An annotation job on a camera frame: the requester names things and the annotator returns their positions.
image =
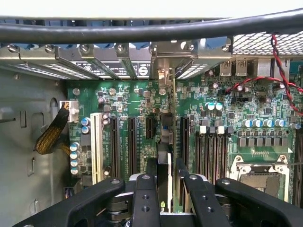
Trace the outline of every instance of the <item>cable sleeve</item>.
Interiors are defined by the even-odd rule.
[[[111,27],[0,24],[1,43],[100,44],[198,39],[302,28],[303,8],[261,16],[214,21]]]

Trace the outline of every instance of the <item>green circuit board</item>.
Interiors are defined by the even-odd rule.
[[[297,62],[291,63],[289,79],[301,86],[303,84],[301,75],[298,73]],[[228,89],[235,83],[242,82],[246,77],[222,77],[222,76],[196,76],[190,80],[176,81],[176,150],[174,158],[182,157],[181,140],[183,132],[181,131],[180,119],[186,117],[189,119],[190,127],[188,133],[188,170],[191,173],[197,173],[197,144],[196,135],[200,129],[201,122],[207,120],[210,126],[214,126],[217,120],[222,121],[225,129],[232,127],[226,137],[226,169],[221,170],[221,177],[228,176],[233,161],[237,155],[241,155],[245,162],[262,163],[279,161],[281,155],[285,155],[288,163],[294,161],[295,150],[295,130],[289,128],[291,122],[300,123],[298,117],[289,107],[288,100],[285,98],[283,89],[275,89],[276,84],[268,83],[264,80],[247,83],[245,92],[233,91],[228,95],[220,93],[220,90]],[[217,84],[218,88],[213,89],[212,85]],[[168,103],[168,95],[159,94],[159,84],[157,81],[68,81],[68,99],[78,100],[80,105],[80,121],[89,117],[91,113],[102,112],[98,105],[98,98],[104,97],[106,105],[110,106],[110,115],[119,118],[119,147],[121,177],[128,179],[128,131],[127,118],[136,117],[137,120],[137,169],[144,173],[147,160],[150,157],[156,157],[156,145],[161,138],[161,113],[165,113],[171,108]],[[73,94],[73,89],[80,90],[79,95]],[[110,88],[115,89],[115,94],[109,93]],[[295,89],[292,89],[294,102],[299,109],[303,108],[302,96]],[[233,101],[233,98],[247,98],[249,101]],[[223,108],[220,111],[207,109],[207,104],[220,103]],[[152,139],[146,139],[145,117],[153,116],[155,119],[156,132]],[[243,120],[284,120],[284,127],[244,127]],[[104,127],[103,139],[103,161],[104,166],[111,165],[111,144],[110,128]],[[80,142],[81,123],[70,123],[71,142]],[[267,145],[247,146],[249,139],[257,142],[257,138],[263,141],[269,138],[272,142],[275,138],[281,141],[279,145],[273,145],[272,142]],[[80,151],[81,170],[78,176],[91,174],[91,163],[89,150]],[[284,176],[279,182],[278,198],[285,196],[285,181],[289,180],[288,201],[292,199],[293,188],[293,169],[290,167],[288,178]],[[174,200],[174,212],[182,211],[178,205],[178,199]]]

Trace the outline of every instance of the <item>thick black cable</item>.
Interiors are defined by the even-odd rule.
[[[303,8],[254,17],[155,26],[61,27],[0,24],[0,43],[98,44],[198,39],[303,28]]]

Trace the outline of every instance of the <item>motherboard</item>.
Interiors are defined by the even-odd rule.
[[[250,81],[226,92],[258,75],[226,74],[223,64],[172,80],[168,89],[156,80],[67,81],[68,99],[79,102],[79,122],[69,123],[72,175],[83,186],[108,176],[127,181],[144,173],[159,144],[167,144],[172,164],[181,157],[190,173],[211,183],[229,177],[292,202],[299,190],[292,163],[302,158],[301,118],[280,83]],[[299,66],[291,62],[289,69],[297,86],[303,83]],[[301,94],[291,92],[302,109]],[[172,210],[181,212],[174,201]]]

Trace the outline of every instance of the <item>metal chassis wall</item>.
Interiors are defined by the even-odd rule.
[[[64,98],[61,82],[0,71],[1,226],[12,226],[63,199],[68,156],[59,149],[42,156],[33,147],[41,127],[55,117],[56,101]]]

